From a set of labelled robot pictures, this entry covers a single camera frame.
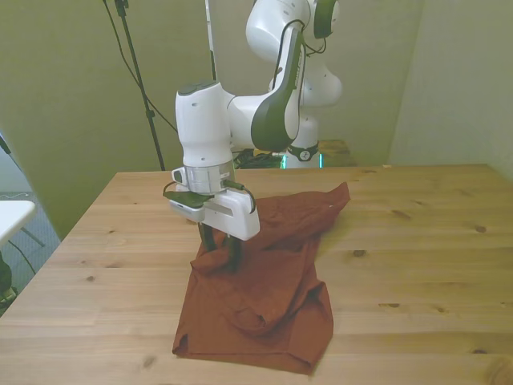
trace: fabric fold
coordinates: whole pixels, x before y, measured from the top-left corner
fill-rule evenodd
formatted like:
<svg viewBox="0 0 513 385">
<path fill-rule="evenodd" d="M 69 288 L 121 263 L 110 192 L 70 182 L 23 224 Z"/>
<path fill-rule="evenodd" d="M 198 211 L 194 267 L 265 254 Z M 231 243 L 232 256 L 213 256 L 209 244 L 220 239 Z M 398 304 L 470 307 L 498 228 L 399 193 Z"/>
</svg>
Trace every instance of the fabric fold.
<svg viewBox="0 0 513 385">
<path fill-rule="evenodd" d="M 224 234 L 191 262 L 173 353 L 311 374 L 333 335 L 328 290 L 314 260 L 349 201 L 347 184 L 257 201 L 261 231 L 227 267 Z"/>
</svg>

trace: wall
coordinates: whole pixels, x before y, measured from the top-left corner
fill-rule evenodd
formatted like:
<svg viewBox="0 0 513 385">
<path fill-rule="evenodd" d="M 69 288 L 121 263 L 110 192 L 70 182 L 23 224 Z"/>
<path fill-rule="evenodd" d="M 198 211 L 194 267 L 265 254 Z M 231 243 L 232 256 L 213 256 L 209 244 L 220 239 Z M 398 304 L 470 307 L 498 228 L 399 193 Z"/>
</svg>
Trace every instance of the wall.
<svg viewBox="0 0 513 385">
<path fill-rule="evenodd" d="M 174 121 L 176 89 L 211 78 L 204 1 L 132 0 L 127 12 L 147 93 Z M 60 237 L 116 172 L 159 169 L 100 0 L 0 2 L 0 49 L 0 126 Z M 178 166 L 175 133 L 156 126 Z"/>
<path fill-rule="evenodd" d="M 511 0 L 426 0 L 390 162 L 513 179 L 512 47 Z"/>
<path fill-rule="evenodd" d="M 339 0 L 325 53 L 344 83 L 336 107 L 316 109 L 322 139 L 344 139 L 359 164 L 386 162 L 422 13 L 421 0 Z M 227 91 L 263 93 L 274 65 L 248 48 L 252 0 L 210 0 L 217 73 Z"/>
</svg>

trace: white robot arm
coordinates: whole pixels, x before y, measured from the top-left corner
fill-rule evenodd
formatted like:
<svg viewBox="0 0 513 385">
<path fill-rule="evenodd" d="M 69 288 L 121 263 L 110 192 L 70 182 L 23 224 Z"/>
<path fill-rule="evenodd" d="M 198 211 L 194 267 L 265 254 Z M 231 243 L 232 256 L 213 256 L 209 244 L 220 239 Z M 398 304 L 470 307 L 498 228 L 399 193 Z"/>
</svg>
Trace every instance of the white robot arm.
<svg viewBox="0 0 513 385">
<path fill-rule="evenodd" d="M 313 58 L 309 68 L 306 51 L 331 34 L 337 15 L 337 0 L 258 0 L 246 35 L 253 51 L 277 63 L 269 92 L 234 96 L 217 82 L 178 92 L 184 166 L 172 172 L 178 186 L 166 197 L 175 210 L 200 224 L 204 244 L 211 244 L 211 228 L 237 240 L 260 231 L 253 198 L 235 182 L 232 147 L 283 151 L 298 138 L 301 105 L 326 105 L 340 97 L 338 78 Z"/>
</svg>

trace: red cloth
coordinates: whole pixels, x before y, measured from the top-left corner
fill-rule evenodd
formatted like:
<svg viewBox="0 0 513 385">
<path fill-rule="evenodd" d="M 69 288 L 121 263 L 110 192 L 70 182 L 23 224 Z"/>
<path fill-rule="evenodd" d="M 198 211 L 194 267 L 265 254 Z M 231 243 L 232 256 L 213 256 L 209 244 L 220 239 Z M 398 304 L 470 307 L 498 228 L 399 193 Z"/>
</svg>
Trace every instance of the red cloth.
<svg viewBox="0 0 513 385">
<path fill-rule="evenodd" d="M 311 374 L 333 335 L 328 290 L 314 259 L 321 234 L 349 201 L 347 184 L 257 201 L 261 231 L 235 273 L 224 234 L 203 246 L 185 294 L 173 353 Z"/>
</svg>

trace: black pole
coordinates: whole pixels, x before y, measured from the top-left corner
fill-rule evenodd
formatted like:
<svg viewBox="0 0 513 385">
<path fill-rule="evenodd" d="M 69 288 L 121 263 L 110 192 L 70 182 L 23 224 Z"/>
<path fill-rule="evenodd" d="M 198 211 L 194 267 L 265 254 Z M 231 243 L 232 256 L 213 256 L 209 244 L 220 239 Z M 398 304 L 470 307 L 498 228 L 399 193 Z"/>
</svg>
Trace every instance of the black pole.
<svg viewBox="0 0 513 385">
<path fill-rule="evenodd" d="M 14 164 L 16 164 L 16 167 L 19 169 L 19 171 L 22 172 L 23 175 L 25 175 L 23 173 L 23 170 L 21 167 L 19 167 L 19 164 L 16 162 L 16 160 L 13 158 L 13 154 L 11 153 L 10 151 L 10 148 L 9 146 L 7 145 L 6 141 L 2 138 L 2 135 L 0 134 L 0 148 L 12 159 L 12 161 L 14 162 Z"/>
<path fill-rule="evenodd" d="M 162 152 L 160 151 L 159 139 L 157 137 L 157 132 L 155 130 L 155 123 L 153 122 L 155 113 L 152 109 L 150 109 L 150 105 L 147 101 L 146 91 L 144 90 L 143 85 L 143 78 L 141 77 L 139 64 L 137 63 L 137 58 L 135 57 L 134 45 L 131 41 L 130 31 L 128 30 L 127 12 L 125 11 L 125 8 L 128 8 L 128 0 L 115 0 L 115 7 L 118 10 L 118 15 L 121 17 L 121 21 L 123 22 L 123 28 L 125 30 L 125 35 L 127 36 L 127 42 L 128 47 L 130 48 L 131 59 L 134 62 L 135 74 L 137 75 L 137 82 L 139 83 L 139 88 L 143 96 L 147 121 L 150 124 L 151 136 L 153 136 L 153 143 L 155 144 L 155 150 L 157 151 L 157 156 L 159 157 L 160 169 L 162 171 L 165 171 L 166 166 L 164 165 L 164 159 L 162 157 Z"/>
</svg>

